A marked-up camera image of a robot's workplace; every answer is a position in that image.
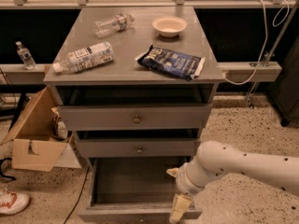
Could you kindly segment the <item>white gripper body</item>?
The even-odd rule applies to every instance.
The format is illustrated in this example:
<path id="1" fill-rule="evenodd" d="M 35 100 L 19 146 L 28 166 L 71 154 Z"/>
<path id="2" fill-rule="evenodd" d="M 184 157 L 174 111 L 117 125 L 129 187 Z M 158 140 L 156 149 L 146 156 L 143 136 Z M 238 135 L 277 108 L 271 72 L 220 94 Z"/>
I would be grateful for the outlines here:
<path id="1" fill-rule="evenodd" d="M 190 197 L 196 196 L 205 188 L 205 180 L 201 177 L 203 169 L 194 161 L 185 162 L 178 168 L 176 184 L 178 190 Z"/>

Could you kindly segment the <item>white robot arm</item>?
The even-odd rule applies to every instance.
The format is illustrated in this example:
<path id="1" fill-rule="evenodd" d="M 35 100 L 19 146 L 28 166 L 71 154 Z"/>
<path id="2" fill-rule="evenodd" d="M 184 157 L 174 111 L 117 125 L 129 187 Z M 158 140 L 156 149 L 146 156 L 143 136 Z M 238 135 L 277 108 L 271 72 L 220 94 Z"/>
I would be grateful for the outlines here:
<path id="1" fill-rule="evenodd" d="M 193 158 L 166 171 L 176 179 L 179 194 L 173 199 L 169 222 L 177 224 L 205 185 L 234 173 L 299 195 L 299 158 L 241 151 L 229 144 L 206 141 Z"/>

